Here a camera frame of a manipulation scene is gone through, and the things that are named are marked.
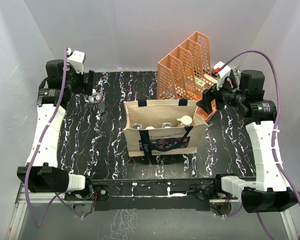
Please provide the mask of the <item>beige pump bottle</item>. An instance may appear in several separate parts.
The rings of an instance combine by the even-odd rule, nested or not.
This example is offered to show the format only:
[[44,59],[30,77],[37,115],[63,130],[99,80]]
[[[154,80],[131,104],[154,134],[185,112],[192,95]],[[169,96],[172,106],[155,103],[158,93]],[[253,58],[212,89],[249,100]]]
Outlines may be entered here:
[[189,115],[184,115],[177,119],[178,125],[177,127],[189,127],[193,123],[193,118]]

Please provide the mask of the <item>large clear square bottle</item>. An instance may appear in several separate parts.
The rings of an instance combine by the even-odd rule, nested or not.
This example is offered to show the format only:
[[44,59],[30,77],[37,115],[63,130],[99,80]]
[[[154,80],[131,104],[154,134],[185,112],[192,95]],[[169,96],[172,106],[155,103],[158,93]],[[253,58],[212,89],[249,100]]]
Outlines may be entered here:
[[172,128],[173,125],[171,122],[164,122],[164,123],[162,123],[161,127],[162,128]]

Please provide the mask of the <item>cream canvas tote bag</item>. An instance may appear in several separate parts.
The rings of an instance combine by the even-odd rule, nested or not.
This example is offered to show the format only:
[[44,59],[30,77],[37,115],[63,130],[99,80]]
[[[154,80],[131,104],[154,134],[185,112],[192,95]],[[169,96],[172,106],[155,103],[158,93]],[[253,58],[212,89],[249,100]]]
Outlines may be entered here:
[[[123,130],[130,157],[195,154],[208,127],[197,113],[195,100],[156,99],[124,102],[126,126]],[[177,127],[178,118],[192,117],[191,126]],[[133,124],[142,129],[133,129]],[[172,123],[162,128],[162,123]]]

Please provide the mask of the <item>small clear square bottle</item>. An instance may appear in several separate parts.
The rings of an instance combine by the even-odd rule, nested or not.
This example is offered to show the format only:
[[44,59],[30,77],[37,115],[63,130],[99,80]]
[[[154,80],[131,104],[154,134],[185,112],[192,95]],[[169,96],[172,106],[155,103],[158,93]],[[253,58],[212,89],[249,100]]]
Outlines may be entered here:
[[141,130],[143,128],[141,123],[134,123],[132,126],[133,129]]

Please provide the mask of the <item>cream round cap bottle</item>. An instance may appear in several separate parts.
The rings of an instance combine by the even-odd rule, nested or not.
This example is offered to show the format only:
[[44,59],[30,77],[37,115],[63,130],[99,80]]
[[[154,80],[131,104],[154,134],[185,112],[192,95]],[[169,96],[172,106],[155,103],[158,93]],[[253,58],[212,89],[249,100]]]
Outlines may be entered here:
[[145,130],[153,130],[153,129],[155,129],[153,126],[148,126],[145,128]]

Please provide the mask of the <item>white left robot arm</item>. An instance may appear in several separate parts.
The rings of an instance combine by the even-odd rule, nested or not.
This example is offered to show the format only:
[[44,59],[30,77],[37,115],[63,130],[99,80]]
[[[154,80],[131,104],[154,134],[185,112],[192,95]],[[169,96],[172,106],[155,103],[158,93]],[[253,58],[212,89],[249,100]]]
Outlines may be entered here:
[[17,177],[32,193],[76,192],[83,200],[93,195],[94,188],[86,183],[86,177],[62,170],[57,158],[61,126],[72,94],[93,92],[94,71],[85,78],[84,61],[68,57],[45,65],[47,77],[38,87],[34,141],[26,165],[17,169]]

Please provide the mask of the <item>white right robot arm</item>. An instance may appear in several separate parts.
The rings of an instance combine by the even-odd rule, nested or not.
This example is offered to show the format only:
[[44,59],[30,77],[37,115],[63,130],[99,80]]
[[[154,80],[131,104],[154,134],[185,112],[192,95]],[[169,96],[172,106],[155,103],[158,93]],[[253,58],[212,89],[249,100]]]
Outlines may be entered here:
[[217,83],[203,91],[196,105],[207,114],[212,112],[212,101],[218,110],[225,105],[237,108],[251,141],[256,170],[254,182],[230,173],[218,174],[213,194],[220,199],[233,195],[248,213],[283,212],[296,205],[296,193],[278,168],[282,161],[273,156],[273,150],[278,150],[272,146],[277,108],[273,101],[264,99],[265,75],[259,70],[244,70],[237,84],[232,71],[222,76],[216,69],[212,74]]

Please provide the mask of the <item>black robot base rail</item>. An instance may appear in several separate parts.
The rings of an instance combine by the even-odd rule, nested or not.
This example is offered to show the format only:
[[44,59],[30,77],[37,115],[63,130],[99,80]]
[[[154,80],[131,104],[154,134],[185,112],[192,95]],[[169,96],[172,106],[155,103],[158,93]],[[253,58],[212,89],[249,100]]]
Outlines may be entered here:
[[216,193],[212,178],[92,180],[84,190],[68,193],[67,201],[88,202],[94,211],[121,209],[209,211],[237,198]]

